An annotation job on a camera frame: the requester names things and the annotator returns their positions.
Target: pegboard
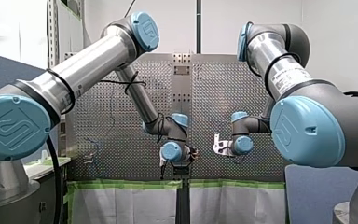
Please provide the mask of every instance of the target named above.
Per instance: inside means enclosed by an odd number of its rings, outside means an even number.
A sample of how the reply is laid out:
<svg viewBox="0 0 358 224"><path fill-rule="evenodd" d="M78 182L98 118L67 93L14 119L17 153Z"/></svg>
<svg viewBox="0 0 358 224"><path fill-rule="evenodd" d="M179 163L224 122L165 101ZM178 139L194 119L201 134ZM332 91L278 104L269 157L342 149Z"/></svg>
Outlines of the pegboard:
<svg viewBox="0 0 358 224"><path fill-rule="evenodd" d="M192 85L191 141L200 151L192 177L284 181L285 163L266 133L251 134L255 148L246 156L230 159L212 151L215 133L230 139L232 113L262 113L267 100L262 79L235 56L193 55Z"/></svg>
<svg viewBox="0 0 358 224"><path fill-rule="evenodd" d="M215 155L213 135L229 139L230 117L238 110L259 115L266 101L260 78L251 74L235 56L191 55L189 74L190 128L188 142L200 151L200 159L192 165L192 178L233 178L283 181L284 162L267 134L253 134L255 149L244 158ZM178 112L172 101L177 59L171 54L146 54L134 63L139 78L158 112ZM117 80L115 74L106 79ZM158 180L160 177L157 137L143 133L142 121L125 95L124 86L99 83L77 100L68 115L67 141L71 162L68 177L72 180L112 178ZM165 174L172 178L172 169Z"/></svg>

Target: blue joint cap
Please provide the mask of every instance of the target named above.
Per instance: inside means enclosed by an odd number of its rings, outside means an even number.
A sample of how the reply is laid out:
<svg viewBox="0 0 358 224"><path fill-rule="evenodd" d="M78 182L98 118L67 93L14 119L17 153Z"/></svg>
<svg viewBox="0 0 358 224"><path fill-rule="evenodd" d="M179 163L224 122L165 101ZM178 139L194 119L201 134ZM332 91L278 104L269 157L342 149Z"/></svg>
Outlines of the blue joint cap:
<svg viewBox="0 0 358 224"><path fill-rule="evenodd" d="M182 149L177 143L168 142L162 147L161 156L166 161L180 161L182 159Z"/></svg>
<svg viewBox="0 0 358 224"><path fill-rule="evenodd" d="M188 128L188 116L184 114L171 114L171 118L174 119L178 124Z"/></svg>
<svg viewBox="0 0 358 224"><path fill-rule="evenodd" d="M237 60L240 62L246 62L247 34L251 26L251 23L243 25L238 37Z"/></svg>
<svg viewBox="0 0 358 224"><path fill-rule="evenodd" d="M132 13L131 27L142 49L150 52L157 48L159 43L158 27L149 14L145 12Z"/></svg>
<svg viewBox="0 0 358 224"><path fill-rule="evenodd" d="M252 138L249 136L241 136L237 138L234 144L234 150L239 155L246 155L250 151L252 151L254 147L254 143L252 141Z"/></svg>
<svg viewBox="0 0 358 224"><path fill-rule="evenodd" d="M42 105L28 97L0 95L0 161L31 155L49 133L50 117Z"/></svg>
<svg viewBox="0 0 358 224"><path fill-rule="evenodd" d="M334 115L304 96L280 100L272 109L272 139L284 158L318 168L337 165L345 152L345 136Z"/></svg>
<svg viewBox="0 0 358 224"><path fill-rule="evenodd" d="M233 123L239 119L244 119L246 117L249 117L248 113L246 113L244 111L237 111L231 115L231 123Z"/></svg>

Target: black pole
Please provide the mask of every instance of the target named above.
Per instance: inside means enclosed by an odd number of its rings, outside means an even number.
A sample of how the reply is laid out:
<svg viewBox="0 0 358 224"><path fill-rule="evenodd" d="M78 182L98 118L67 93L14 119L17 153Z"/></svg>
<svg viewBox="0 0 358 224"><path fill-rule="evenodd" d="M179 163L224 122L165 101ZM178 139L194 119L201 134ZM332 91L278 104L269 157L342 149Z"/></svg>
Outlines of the black pole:
<svg viewBox="0 0 358 224"><path fill-rule="evenodd" d="M197 0L197 53L201 54L201 0Z"/></svg>

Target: metal bracket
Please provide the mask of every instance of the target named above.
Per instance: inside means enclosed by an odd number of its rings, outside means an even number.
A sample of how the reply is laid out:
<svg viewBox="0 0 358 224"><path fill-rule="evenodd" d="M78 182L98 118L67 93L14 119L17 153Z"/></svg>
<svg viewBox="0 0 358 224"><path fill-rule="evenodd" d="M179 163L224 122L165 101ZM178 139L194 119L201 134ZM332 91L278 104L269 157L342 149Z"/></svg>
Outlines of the metal bracket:
<svg viewBox="0 0 358 224"><path fill-rule="evenodd" d="M174 75L190 75L190 66L175 66L173 68Z"/></svg>
<svg viewBox="0 0 358 224"><path fill-rule="evenodd" d="M48 67L59 63L57 0L48 0Z"/></svg>
<svg viewBox="0 0 358 224"><path fill-rule="evenodd" d="M214 135L214 153L227 157L235 157L235 155L231 152L232 141L220 141L219 138L220 133Z"/></svg>
<svg viewBox="0 0 358 224"><path fill-rule="evenodd" d="M172 112L190 115L192 66L191 54L173 54Z"/></svg>

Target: small white part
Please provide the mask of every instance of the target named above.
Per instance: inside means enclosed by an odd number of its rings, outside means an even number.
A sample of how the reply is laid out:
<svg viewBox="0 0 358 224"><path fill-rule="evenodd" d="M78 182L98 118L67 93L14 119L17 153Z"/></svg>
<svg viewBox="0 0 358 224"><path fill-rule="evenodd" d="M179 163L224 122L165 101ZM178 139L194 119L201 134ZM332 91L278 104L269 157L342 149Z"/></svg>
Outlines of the small white part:
<svg viewBox="0 0 358 224"><path fill-rule="evenodd" d="M227 156L227 157L235 157L235 155L231 152L231 144L232 141L220 141L220 133L214 135L214 144L213 151L216 154Z"/></svg>
<svg viewBox="0 0 358 224"><path fill-rule="evenodd" d="M40 158L40 163L45 162L45 160L48 158L48 151L42 150L42 157Z"/></svg>
<svg viewBox="0 0 358 224"><path fill-rule="evenodd" d="M161 155L162 149L163 149L163 147L161 147L159 149L159 167L161 167L161 166L165 165L165 163L167 163L167 161L164 158L162 158L162 155Z"/></svg>

